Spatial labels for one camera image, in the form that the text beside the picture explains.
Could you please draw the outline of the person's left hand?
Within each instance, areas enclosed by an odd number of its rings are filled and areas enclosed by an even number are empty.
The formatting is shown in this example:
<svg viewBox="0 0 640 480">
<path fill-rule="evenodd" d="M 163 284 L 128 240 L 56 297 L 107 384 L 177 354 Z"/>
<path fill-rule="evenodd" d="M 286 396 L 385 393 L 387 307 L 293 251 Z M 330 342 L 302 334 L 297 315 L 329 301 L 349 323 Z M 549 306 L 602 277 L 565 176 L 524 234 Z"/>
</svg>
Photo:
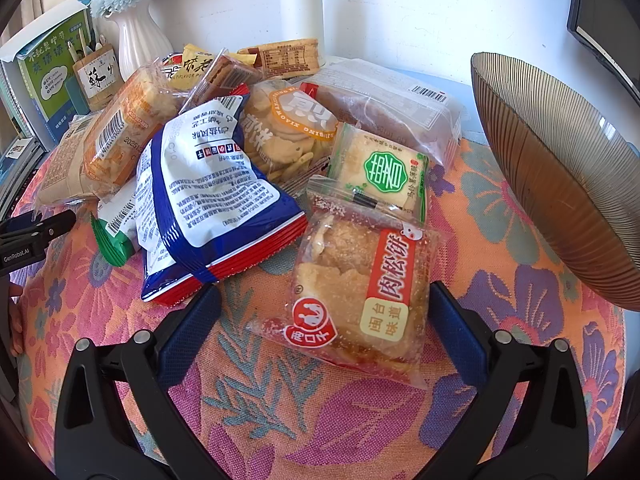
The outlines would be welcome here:
<svg viewBox="0 0 640 480">
<path fill-rule="evenodd" d="M 24 351 L 24 323 L 20 307 L 23 287 L 14 283 L 9 284 L 9 318 L 11 327 L 11 351 L 14 356 L 20 356 Z"/>
</svg>

